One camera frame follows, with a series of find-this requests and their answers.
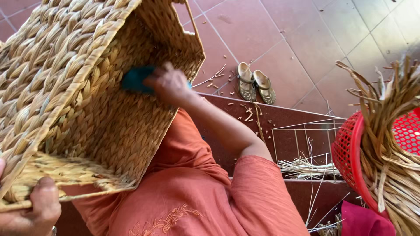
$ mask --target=embroidered flower pattern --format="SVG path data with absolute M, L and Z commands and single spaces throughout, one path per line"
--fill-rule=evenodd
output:
M 148 221 L 146 221 L 146 223 L 144 223 L 143 229 L 140 229 L 140 222 L 137 222 L 137 224 L 132 229 L 130 229 L 128 236 L 149 236 L 157 228 L 160 228 L 164 233 L 167 233 L 171 227 L 176 224 L 179 218 L 188 214 L 192 214 L 197 217 L 204 217 L 197 210 L 188 210 L 186 207 L 187 204 L 184 203 L 182 206 L 174 208 L 172 211 L 164 214 L 159 220 L 154 219 L 153 224 L 150 224 Z

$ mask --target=straw fiber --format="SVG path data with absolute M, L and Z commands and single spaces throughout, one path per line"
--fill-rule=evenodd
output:
M 120 81 L 170 61 L 192 82 L 205 58 L 192 22 L 171 0 L 43 0 L 0 49 L 0 212 L 30 207 L 43 176 L 101 189 L 61 201 L 136 188 L 177 108 Z

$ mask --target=woman's hand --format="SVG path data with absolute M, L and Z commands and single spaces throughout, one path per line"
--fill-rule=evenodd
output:
M 0 176 L 5 161 L 0 159 Z M 51 236 L 61 215 L 58 189 L 50 177 L 41 178 L 31 193 L 31 209 L 0 213 L 0 236 Z
M 197 97 L 188 86 L 187 78 L 180 70 L 175 70 L 170 62 L 163 68 L 157 68 L 143 84 L 155 90 L 164 102 L 176 107 L 183 107 L 192 97 Z

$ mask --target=sandal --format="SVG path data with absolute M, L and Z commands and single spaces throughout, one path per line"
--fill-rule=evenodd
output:
M 257 98 L 254 82 L 255 80 L 252 77 L 252 72 L 249 69 L 248 64 L 241 62 L 238 65 L 239 94 L 246 101 L 255 101 Z
M 276 93 L 271 88 L 270 79 L 259 70 L 254 71 L 252 78 L 257 83 L 258 91 L 264 103 L 269 105 L 274 104 L 276 102 Z

